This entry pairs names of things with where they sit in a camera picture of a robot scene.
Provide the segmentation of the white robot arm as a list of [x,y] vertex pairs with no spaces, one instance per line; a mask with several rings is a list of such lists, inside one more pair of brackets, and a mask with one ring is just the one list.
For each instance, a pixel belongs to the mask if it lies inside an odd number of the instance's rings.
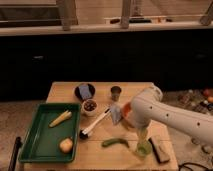
[[162,91],[155,85],[132,98],[130,106],[137,126],[155,120],[213,147],[213,116],[166,105],[162,98]]

